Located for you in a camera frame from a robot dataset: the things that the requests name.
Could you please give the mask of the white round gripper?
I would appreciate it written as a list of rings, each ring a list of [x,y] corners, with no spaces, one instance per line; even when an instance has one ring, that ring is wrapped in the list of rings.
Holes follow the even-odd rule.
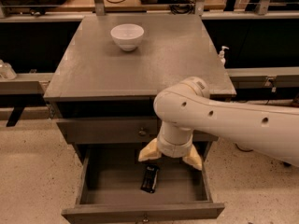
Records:
[[[157,160],[162,153],[171,158],[182,158],[182,160],[201,171],[203,161],[192,143],[193,130],[177,127],[171,123],[162,122],[157,139],[151,140],[139,153],[139,161]]]

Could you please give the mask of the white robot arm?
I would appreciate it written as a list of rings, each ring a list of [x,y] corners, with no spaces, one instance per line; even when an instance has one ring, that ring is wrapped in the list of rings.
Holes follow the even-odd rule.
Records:
[[[296,108],[214,101],[199,77],[186,78],[159,92],[153,107],[162,126],[158,136],[140,151],[140,161],[165,155],[181,158],[200,170],[203,161],[192,143],[192,135],[201,131],[299,166]]]

